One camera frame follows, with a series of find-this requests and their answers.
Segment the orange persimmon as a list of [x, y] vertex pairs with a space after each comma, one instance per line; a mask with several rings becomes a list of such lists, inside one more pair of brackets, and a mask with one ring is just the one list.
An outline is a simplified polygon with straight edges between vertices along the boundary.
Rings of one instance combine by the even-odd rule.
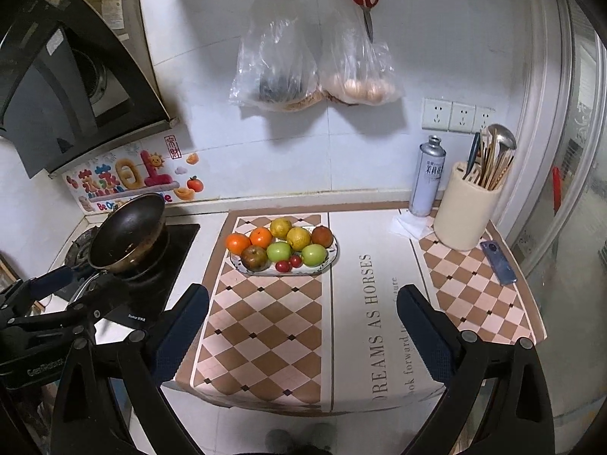
[[251, 240], [242, 233], [230, 233], [225, 239], [225, 248], [232, 254], [240, 256], [245, 249], [249, 248]]

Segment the orange citrus fruit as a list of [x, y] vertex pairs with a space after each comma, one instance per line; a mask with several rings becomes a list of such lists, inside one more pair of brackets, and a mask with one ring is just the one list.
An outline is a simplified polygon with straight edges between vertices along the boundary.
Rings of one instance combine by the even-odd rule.
[[262, 249], [266, 249], [274, 241], [272, 232], [266, 227], [253, 229], [249, 234], [249, 239], [252, 245], [259, 246]]

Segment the yellow lemon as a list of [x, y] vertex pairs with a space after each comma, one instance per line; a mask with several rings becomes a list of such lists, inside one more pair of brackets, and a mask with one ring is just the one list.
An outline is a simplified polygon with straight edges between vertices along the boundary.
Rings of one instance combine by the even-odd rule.
[[276, 239], [287, 239], [288, 232], [292, 229], [292, 223], [287, 218], [273, 219], [270, 222], [270, 233]]
[[300, 252], [311, 243], [312, 234], [305, 228], [292, 227], [286, 235], [286, 240], [291, 249]]

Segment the green apple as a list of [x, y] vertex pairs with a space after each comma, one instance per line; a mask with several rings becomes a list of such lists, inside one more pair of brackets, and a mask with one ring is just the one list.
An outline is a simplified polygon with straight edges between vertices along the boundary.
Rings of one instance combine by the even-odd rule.
[[323, 245], [319, 245], [319, 243], [312, 243], [302, 249], [300, 256], [305, 266], [317, 267], [326, 260], [327, 249]]
[[291, 253], [291, 246], [287, 242], [273, 242], [266, 248], [267, 259], [273, 263], [289, 260]]

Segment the black frying pan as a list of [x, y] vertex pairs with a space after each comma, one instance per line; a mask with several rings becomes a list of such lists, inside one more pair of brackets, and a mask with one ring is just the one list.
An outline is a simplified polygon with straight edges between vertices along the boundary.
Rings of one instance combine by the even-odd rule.
[[88, 253], [95, 270], [123, 273], [150, 253], [166, 226], [165, 200], [157, 193], [131, 199], [99, 227]]

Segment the blue smartphone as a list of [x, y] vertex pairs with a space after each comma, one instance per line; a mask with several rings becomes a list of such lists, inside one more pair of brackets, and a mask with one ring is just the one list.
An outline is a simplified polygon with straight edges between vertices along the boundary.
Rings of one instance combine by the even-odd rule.
[[516, 273], [513, 267], [510, 266], [498, 242], [485, 240], [484, 242], [480, 242], [480, 249], [489, 261], [494, 274], [502, 286], [508, 286], [517, 282]]

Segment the brown dark apple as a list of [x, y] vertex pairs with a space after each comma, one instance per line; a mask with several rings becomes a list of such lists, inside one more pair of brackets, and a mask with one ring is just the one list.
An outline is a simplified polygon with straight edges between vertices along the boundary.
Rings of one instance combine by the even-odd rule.
[[248, 271], [263, 271], [269, 266], [269, 258], [261, 246], [249, 245], [241, 252], [241, 263]]

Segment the red cherry tomato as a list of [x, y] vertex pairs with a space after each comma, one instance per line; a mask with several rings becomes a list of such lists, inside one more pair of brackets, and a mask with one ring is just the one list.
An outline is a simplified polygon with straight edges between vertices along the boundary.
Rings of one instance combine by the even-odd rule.
[[275, 264], [275, 269], [281, 273], [288, 273], [291, 271], [292, 265], [289, 260], [283, 260]]
[[302, 264], [303, 264], [302, 258], [298, 255], [292, 255], [289, 258], [289, 262], [290, 262], [290, 265], [292, 268], [300, 268], [300, 267], [302, 267]]

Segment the checkered brown pink mat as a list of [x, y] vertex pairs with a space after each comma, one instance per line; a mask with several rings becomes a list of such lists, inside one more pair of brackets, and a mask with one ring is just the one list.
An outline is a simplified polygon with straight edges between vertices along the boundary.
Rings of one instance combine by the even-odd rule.
[[441, 387], [397, 314], [397, 294], [407, 284], [484, 341], [546, 338], [523, 278], [501, 284], [481, 249], [459, 252], [433, 235], [399, 235], [400, 215], [396, 207], [289, 213], [296, 226], [332, 232], [325, 265], [251, 274], [226, 239], [269, 227], [273, 216], [229, 214], [212, 253], [188, 259], [205, 271], [211, 307], [176, 385], [221, 407], [300, 416], [387, 410], [436, 397]]

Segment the cream utensil holder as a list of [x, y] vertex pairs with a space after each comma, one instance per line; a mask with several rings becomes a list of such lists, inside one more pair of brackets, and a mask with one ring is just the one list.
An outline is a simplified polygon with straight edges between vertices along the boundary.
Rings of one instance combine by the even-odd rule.
[[467, 181], [466, 168], [465, 161], [454, 164], [433, 223], [439, 241], [462, 252], [480, 242], [502, 191], [501, 186], [487, 190]]

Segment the reddish brown fruit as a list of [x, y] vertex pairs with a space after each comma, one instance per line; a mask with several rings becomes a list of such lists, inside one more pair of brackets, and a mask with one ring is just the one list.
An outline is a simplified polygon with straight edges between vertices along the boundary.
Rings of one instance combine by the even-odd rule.
[[325, 226], [317, 226], [312, 231], [311, 242], [315, 245], [322, 245], [325, 249], [331, 247], [334, 241], [334, 236], [331, 230]]

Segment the patterned glass fruit plate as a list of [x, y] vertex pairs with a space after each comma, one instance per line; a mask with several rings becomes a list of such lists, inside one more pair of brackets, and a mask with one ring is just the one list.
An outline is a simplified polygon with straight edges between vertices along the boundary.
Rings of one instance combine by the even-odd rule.
[[[235, 270], [245, 276], [314, 276], [329, 270], [331, 265], [338, 259], [339, 253], [340, 246], [337, 239], [334, 238], [331, 246], [325, 249], [324, 260], [318, 265], [309, 266], [305, 264], [305, 259], [301, 252], [295, 252], [286, 240], [275, 238], [270, 244], [270, 249], [266, 249], [266, 265], [263, 268], [250, 270], [243, 264], [240, 256], [233, 255], [232, 253], [226, 254], [226, 260]], [[286, 257], [288, 263], [291, 263], [294, 257], [298, 257], [300, 265], [298, 267], [292, 266], [288, 271], [282, 271], [283, 264], [276, 267], [279, 257]]]

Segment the wooden chopsticks bundle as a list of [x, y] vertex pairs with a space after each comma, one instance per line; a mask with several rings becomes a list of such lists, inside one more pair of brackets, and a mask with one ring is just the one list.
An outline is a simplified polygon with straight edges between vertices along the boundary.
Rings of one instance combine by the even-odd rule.
[[477, 181], [481, 188], [493, 191], [500, 185], [513, 162], [516, 148], [516, 138], [506, 126], [493, 123], [480, 131], [480, 177]]

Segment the metal ladle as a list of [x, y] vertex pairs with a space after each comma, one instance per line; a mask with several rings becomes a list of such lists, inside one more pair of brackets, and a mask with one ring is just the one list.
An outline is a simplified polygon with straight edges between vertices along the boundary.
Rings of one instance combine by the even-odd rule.
[[487, 127], [491, 137], [490, 157], [487, 162], [487, 186], [497, 176], [497, 171], [505, 155], [509, 151], [516, 151], [517, 143], [514, 134], [501, 124], [494, 123]]

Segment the clear bag with eggs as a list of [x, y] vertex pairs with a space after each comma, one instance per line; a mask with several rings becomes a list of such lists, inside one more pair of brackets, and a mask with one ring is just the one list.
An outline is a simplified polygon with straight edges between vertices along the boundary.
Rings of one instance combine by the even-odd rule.
[[321, 26], [319, 85], [325, 97], [346, 105], [383, 106], [402, 97], [390, 48], [367, 35], [364, 13], [352, 0], [332, 0]]

